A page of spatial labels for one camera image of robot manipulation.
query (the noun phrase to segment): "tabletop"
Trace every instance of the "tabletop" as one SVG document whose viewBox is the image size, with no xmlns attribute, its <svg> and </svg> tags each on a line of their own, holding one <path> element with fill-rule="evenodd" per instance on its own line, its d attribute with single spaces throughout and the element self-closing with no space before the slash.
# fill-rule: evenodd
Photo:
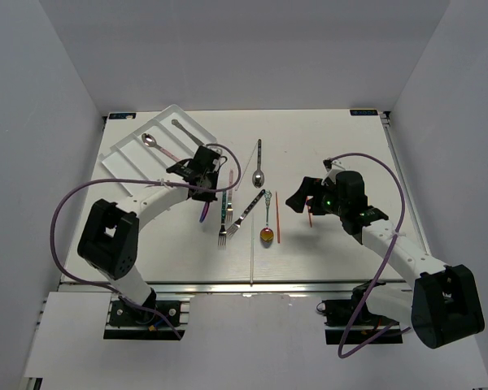
<svg viewBox="0 0 488 390">
<path fill-rule="evenodd" d="M 109 119 L 98 155 L 108 154 L 115 143 L 157 114 L 139 112 L 134 119 Z M 141 231 L 136 265 L 145 280 L 246 282 L 251 277 L 251 262 L 253 280 L 257 282 L 368 280 L 373 277 L 381 259 L 348 236 L 338 217 L 313 216 L 311 226 L 307 212 L 294 213 L 285 205 L 285 200 L 298 189 L 304 176 L 323 177 L 326 172 L 322 161 L 338 154 L 371 154 L 394 170 L 394 161 L 378 116 L 351 116 L 349 110 L 226 110 L 190 111 L 187 114 L 219 143 L 228 146 L 237 155 L 242 169 L 257 140 L 262 139 L 263 189 L 273 194 L 269 219 L 275 234 L 275 193 L 278 193 L 281 243 L 278 244 L 275 238 L 270 247 L 261 245 L 259 231 L 265 226 L 264 200 L 228 241 L 226 249 L 217 246 L 222 196 L 217 196 L 218 201 L 211 205 L 204 223 L 198 222 L 203 204 L 184 201 L 162 213 Z M 401 202 L 390 175 L 366 158 L 344 158 L 342 161 L 363 176 L 369 204 L 384 211 L 396 223 Z M 219 187 L 228 183 L 230 168 L 235 169 L 231 159 L 221 168 Z M 251 183 L 255 169 L 256 153 L 241 185 L 233 193 L 234 219 L 259 192 Z M 111 174 L 98 159 L 92 178 L 107 177 Z M 127 191 L 119 184 L 100 184 L 89 188 L 67 255 L 66 268 L 71 273 L 86 280 L 104 280 L 78 256 L 77 243 L 95 201 L 105 198 L 109 202 L 119 202 L 127 196 Z M 408 213 L 402 230 L 418 242 Z M 382 278 L 401 279 L 389 266 Z"/>
</svg>

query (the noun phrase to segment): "fork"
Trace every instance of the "fork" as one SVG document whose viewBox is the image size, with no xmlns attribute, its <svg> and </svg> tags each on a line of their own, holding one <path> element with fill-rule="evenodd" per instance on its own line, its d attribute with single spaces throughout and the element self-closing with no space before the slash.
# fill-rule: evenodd
<svg viewBox="0 0 488 390">
<path fill-rule="evenodd" d="M 255 199 L 251 201 L 250 205 L 244 210 L 242 215 L 233 223 L 233 225 L 229 227 L 228 231 L 226 232 L 226 235 L 229 238 L 233 237 L 233 234 L 235 234 L 237 230 L 241 227 L 241 223 L 244 220 L 244 218 L 250 213 L 251 210 L 253 210 L 253 207 L 255 207 L 255 205 L 259 202 L 260 198 L 264 196 L 265 192 L 266 192 L 265 189 L 260 191 L 259 195 L 257 195 Z"/>
<path fill-rule="evenodd" d="M 222 207 L 220 209 L 220 230 L 219 230 L 219 246 L 226 246 L 226 227 L 224 221 L 226 220 L 226 192 L 222 192 Z"/>
<path fill-rule="evenodd" d="M 233 169 L 229 170 L 229 187 L 233 185 Z M 226 222 L 231 223 L 233 219 L 233 188 L 228 191 L 228 206 L 226 207 Z"/>
</svg>

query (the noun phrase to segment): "white wall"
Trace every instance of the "white wall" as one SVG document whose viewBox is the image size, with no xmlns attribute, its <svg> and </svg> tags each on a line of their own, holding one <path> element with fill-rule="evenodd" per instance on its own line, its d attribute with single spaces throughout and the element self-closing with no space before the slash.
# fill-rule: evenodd
<svg viewBox="0 0 488 390">
<path fill-rule="evenodd" d="M 477 280 L 488 370 L 488 0 L 452 2 L 393 112 L 434 254 Z"/>
<path fill-rule="evenodd" d="M 49 224 L 87 176 L 101 117 L 36 0 L 0 0 L 0 390 L 17 389 L 42 300 L 56 287 Z M 62 217 L 68 246 L 74 212 Z"/>
<path fill-rule="evenodd" d="M 41 0 L 102 113 L 390 110 L 447 0 Z"/>
</svg>

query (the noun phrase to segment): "purple cable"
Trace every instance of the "purple cable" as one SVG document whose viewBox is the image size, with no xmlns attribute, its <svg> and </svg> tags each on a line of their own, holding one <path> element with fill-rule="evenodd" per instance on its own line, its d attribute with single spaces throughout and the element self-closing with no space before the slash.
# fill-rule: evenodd
<svg viewBox="0 0 488 390">
<path fill-rule="evenodd" d="M 167 182 L 166 185 L 169 186 L 169 187 L 183 187 L 183 188 L 187 188 L 187 189 L 195 189 L 197 191 L 203 191 L 205 193 L 221 193 L 223 191 L 228 191 L 228 190 L 232 189 L 233 187 L 235 187 L 238 184 L 238 182 L 240 181 L 241 175 L 242 175 L 241 165 L 238 162 L 237 157 L 235 156 L 235 154 L 229 148 L 227 148 L 226 146 L 221 145 L 221 144 L 206 144 L 206 146 L 220 147 L 220 148 L 226 150 L 231 155 L 231 157 L 235 161 L 235 164 L 237 165 L 237 172 L 238 172 L 238 174 L 237 174 L 237 180 L 235 180 L 235 182 L 232 185 L 230 185 L 229 187 L 226 187 L 226 188 L 217 188 L 217 189 L 202 188 L 202 187 L 197 187 L 197 186 L 190 185 L 190 184 L 187 184 L 187 183 L 171 183 L 171 182 Z M 58 216 L 59 216 L 60 211 L 63 208 L 63 205 L 70 199 L 70 197 L 72 195 L 74 195 L 78 191 L 80 191 L 82 189 L 85 189 L 85 188 L 87 188 L 87 187 L 89 187 L 91 185 L 101 184 L 101 183 L 130 183 L 130 184 L 146 184 L 146 185 L 155 185 L 155 186 L 160 186 L 160 185 L 163 184 L 161 181 L 152 181 L 152 180 L 98 179 L 98 180 L 91 180 L 91 181 L 88 181 L 86 183 L 83 183 L 83 184 L 78 185 L 77 187 L 75 187 L 74 189 L 72 189 L 67 195 L 65 195 L 63 197 L 63 199 L 60 201 L 60 203 L 56 206 L 56 210 L 54 210 L 54 213 L 53 213 L 53 216 L 52 216 L 52 220 L 50 221 L 50 237 L 49 237 L 49 240 L 50 240 L 50 253 L 52 254 L 52 259 L 54 260 L 54 264 L 58 267 L 58 269 L 60 270 L 60 272 L 62 274 L 64 274 L 65 276 L 67 276 L 68 278 L 70 278 L 72 280 L 75 280 L 76 282 L 78 282 L 80 284 L 88 284 L 88 285 L 91 285 L 91 286 L 106 288 L 107 290 L 109 290 L 109 291 L 111 291 L 111 292 L 113 292 L 115 294 L 121 295 L 121 293 L 119 291 L 117 291 L 115 288 L 113 288 L 112 286 L 110 286 L 107 282 L 92 282 L 92 281 L 85 280 L 85 279 L 82 279 L 82 278 L 78 278 L 77 276 L 74 276 L 73 274 L 71 274 L 69 271 L 67 271 L 65 269 L 65 267 L 62 265 L 62 263 L 59 261 L 58 254 L 56 253 L 56 240 L 55 240 L 55 236 L 56 236 L 56 234 L 55 234 L 55 232 L 56 232 L 56 221 L 58 220 Z M 134 302 L 131 302 L 130 300 L 127 300 L 126 302 L 129 303 L 132 307 L 134 307 L 136 309 L 139 309 L 139 310 L 142 310 L 142 311 L 147 311 L 149 313 L 152 313 L 154 315 L 159 316 L 173 330 L 173 332 L 176 334 L 177 338 L 179 340 L 181 339 L 181 335 L 179 334 L 179 332 L 177 331 L 177 329 L 170 323 L 170 321 L 168 320 L 168 318 L 164 314 L 158 312 L 155 309 L 149 309 L 147 307 L 143 307 L 141 305 L 138 305 L 138 304 L 136 304 Z"/>
<path fill-rule="evenodd" d="M 396 225 L 396 232 L 399 232 L 399 229 L 401 228 L 401 225 L 403 224 L 403 218 L 405 217 L 405 196 L 403 195 L 403 189 L 401 188 L 401 184 L 399 183 L 398 177 L 392 172 L 392 170 L 381 160 L 369 155 L 369 154 L 364 154 L 364 153 L 345 153 L 345 154 L 340 154 L 339 156 L 331 158 L 331 161 L 333 160 L 338 160 L 339 158 L 344 158 L 344 157 L 350 157 L 350 156 L 359 156 L 359 157 L 365 157 L 370 160 L 373 160 L 374 162 L 380 164 L 382 167 L 384 167 L 392 176 L 394 179 L 394 182 L 396 183 L 396 186 L 398 187 L 399 191 L 399 197 L 401 198 L 401 214 L 399 215 L 399 221 L 398 224 Z M 394 249 L 394 246 L 396 245 L 396 240 L 398 239 L 398 235 L 395 234 L 392 237 L 392 241 L 390 242 L 389 248 L 387 250 L 387 253 L 385 254 L 385 257 L 383 258 L 383 261 L 381 262 L 380 267 L 378 268 L 376 274 L 373 277 L 373 280 L 371 281 L 370 285 L 367 287 L 367 290 L 365 291 L 364 295 L 362 298 L 359 300 L 358 305 L 356 306 L 355 311 L 352 313 L 351 318 L 349 319 L 349 322 L 347 323 L 347 326 L 345 327 L 345 330 L 343 331 L 342 338 L 340 339 L 340 344 L 338 346 L 338 356 L 341 359 L 345 359 L 350 357 L 352 354 L 358 352 L 360 349 L 362 349 L 365 345 L 372 343 L 375 339 L 378 337 L 382 336 L 384 333 L 386 333 L 391 327 L 393 327 L 396 322 L 392 322 L 383 329 L 381 329 L 379 332 L 377 332 L 374 336 L 369 337 L 367 340 L 365 340 L 363 343 L 360 345 L 356 345 L 353 349 L 351 349 L 349 352 L 343 353 L 343 346 L 347 340 L 347 336 L 349 336 L 349 332 L 352 329 L 352 325 L 355 323 L 356 318 L 359 315 L 359 312 L 362 310 L 362 308 L 365 305 L 365 302 L 367 301 L 368 296 L 370 295 L 371 291 L 373 290 L 374 286 L 376 285 L 376 282 L 380 279 L 381 273 L 385 269 L 387 263 L 389 262 L 390 255 L 392 254 L 392 251 Z"/>
</svg>

